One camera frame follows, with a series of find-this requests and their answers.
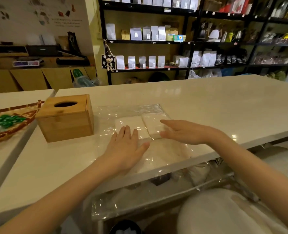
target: plastic bottle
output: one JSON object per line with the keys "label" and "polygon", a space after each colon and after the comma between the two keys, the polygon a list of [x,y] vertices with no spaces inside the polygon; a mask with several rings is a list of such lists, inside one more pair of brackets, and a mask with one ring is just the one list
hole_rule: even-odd
{"label": "plastic bottle", "polygon": [[75,77],[75,81],[77,82],[77,84],[79,84],[81,87],[95,86],[93,82],[89,79],[89,77],[83,75],[79,69],[73,70],[73,76]]}

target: hand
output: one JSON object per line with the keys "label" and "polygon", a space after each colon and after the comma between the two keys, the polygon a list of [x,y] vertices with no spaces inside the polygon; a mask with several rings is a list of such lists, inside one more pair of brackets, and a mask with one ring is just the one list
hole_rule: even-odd
{"label": "hand", "polygon": [[130,127],[122,127],[119,134],[112,135],[106,151],[95,162],[106,166],[108,176],[128,171],[134,167],[149,148],[149,142],[143,143],[138,148],[139,134],[135,129],[131,135]]}
{"label": "hand", "polygon": [[162,138],[174,139],[186,144],[207,144],[215,141],[222,131],[210,126],[199,125],[183,120],[160,120],[161,123],[169,126],[173,131],[161,131]]}

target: woven basket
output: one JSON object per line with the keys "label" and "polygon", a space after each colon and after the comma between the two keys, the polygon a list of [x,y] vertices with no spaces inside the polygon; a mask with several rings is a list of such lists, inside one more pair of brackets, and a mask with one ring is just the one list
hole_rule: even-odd
{"label": "woven basket", "polygon": [[40,110],[41,105],[43,103],[44,103],[44,101],[38,100],[37,103],[0,109],[0,116],[3,114],[7,114],[7,115],[23,116],[26,118],[25,121],[15,124],[14,126],[10,127],[6,131],[0,132],[0,142],[8,140],[16,132],[20,131],[25,126],[29,125],[34,120],[37,112]]}

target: wall outlet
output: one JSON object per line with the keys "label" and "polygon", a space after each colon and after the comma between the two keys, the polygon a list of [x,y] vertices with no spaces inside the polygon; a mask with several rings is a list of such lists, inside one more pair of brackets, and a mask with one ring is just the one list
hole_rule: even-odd
{"label": "wall outlet", "polygon": [[98,34],[97,34],[97,38],[98,38],[98,39],[103,39],[103,38],[102,38],[102,33],[98,33]]}

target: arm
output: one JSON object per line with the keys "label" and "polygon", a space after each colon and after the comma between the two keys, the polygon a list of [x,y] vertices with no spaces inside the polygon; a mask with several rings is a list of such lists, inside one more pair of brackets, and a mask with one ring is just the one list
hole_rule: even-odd
{"label": "arm", "polygon": [[104,180],[130,170],[148,149],[138,149],[138,131],[122,127],[113,134],[105,153],[63,185],[0,227],[0,234],[45,234],[54,231],[85,197]]}
{"label": "arm", "polygon": [[288,227],[288,178],[234,142],[225,133],[209,126],[181,120],[161,120],[173,131],[164,138],[188,144],[207,144]]}

